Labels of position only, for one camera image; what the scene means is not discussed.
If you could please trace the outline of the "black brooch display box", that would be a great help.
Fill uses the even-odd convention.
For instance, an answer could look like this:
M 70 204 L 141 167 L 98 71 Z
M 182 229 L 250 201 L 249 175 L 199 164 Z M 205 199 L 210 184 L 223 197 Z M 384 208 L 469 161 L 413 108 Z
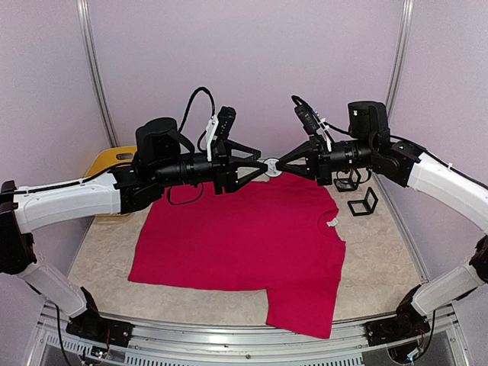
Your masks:
M 348 175 L 340 178 L 339 173 L 336 173 L 333 179 L 333 184 L 338 192 L 356 191 L 361 182 L 361 174 L 357 169 L 348 171 Z

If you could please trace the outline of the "magenta t-shirt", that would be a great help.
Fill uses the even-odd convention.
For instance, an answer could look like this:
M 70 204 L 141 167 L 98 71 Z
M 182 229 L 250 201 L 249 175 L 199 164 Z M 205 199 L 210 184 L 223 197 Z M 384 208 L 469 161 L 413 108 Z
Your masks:
M 284 174 L 233 194 L 184 186 L 155 202 L 136 244 L 129 280 L 207 291 L 265 291 L 266 323 L 327 339 L 345 243 L 339 209 L 313 181 Z

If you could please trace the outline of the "yellow plastic basket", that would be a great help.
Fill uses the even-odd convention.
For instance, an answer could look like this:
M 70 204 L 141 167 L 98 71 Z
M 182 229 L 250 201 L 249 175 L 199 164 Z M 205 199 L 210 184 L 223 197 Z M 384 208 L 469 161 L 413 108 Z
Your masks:
M 91 177 L 116 164 L 130 164 L 136 151 L 136 146 L 120 146 L 100 152 L 85 173 L 85 177 Z

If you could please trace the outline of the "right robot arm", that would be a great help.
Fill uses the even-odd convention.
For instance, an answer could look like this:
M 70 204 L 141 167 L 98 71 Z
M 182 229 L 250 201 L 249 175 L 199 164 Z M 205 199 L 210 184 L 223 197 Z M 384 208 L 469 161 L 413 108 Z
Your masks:
M 348 104 L 347 141 L 334 141 L 331 125 L 312 107 L 293 96 L 295 114 L 308 141 L 282 156 L 276 166 L 319 186 L 335 183 L 333 173 L 367 169 L 401 187 L 433 197 L 487 231 L 487 186 L 441 161 L 425 147 L 390 132 L 384 103 L 356 101 Z M 465 298 L 487 283 L 487 238 L 476 245 L 467 262 L 426 284 L 414 287 L 402 299 L 394 316 L 366 323 L 368 344 L 383 345 L 432 334 L 427 316 L 444 305 Z

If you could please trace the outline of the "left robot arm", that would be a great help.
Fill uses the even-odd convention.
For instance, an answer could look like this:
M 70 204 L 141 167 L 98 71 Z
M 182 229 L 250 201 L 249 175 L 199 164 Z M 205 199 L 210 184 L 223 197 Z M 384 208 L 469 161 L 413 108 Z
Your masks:
M 127 347 L 133 325 L 104 318 L 92 295 L 34 252 L 33 232 L 44 226 L 96 215 L 130 214 L 169 194 L 172 187 L 210 182 L 217 194 L 233 193 L 266 173 L 260 152 L 228 140 L 212 117 L 207 149 L 197 152 L 177 128 L 160 117 L 136 130 L 131 162 L 117 163 L 88 178 L 56 185 L 1 187 L 1 271 L 23 279 L 69 319 L 69 334 Z

